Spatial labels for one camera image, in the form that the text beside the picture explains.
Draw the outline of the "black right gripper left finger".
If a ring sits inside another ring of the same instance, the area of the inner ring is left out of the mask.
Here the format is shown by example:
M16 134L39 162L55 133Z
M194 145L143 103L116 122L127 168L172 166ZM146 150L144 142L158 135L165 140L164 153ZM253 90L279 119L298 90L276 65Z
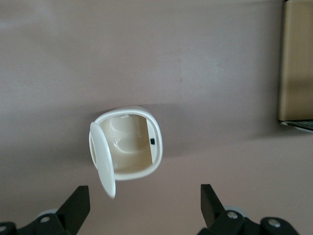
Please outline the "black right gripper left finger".
M90 212L89 187L79 186L55 213L45 213L17 228L1 222L2 235L76 235Z

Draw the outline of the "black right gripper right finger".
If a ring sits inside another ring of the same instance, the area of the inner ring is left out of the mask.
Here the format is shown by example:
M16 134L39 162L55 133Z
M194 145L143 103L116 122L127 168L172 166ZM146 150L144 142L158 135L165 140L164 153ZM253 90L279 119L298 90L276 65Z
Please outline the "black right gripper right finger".
M264 217L257 224L235 210L226 210L210 184L201 185L201 212L206 227L200 235L297 235L299 232L278 217Z

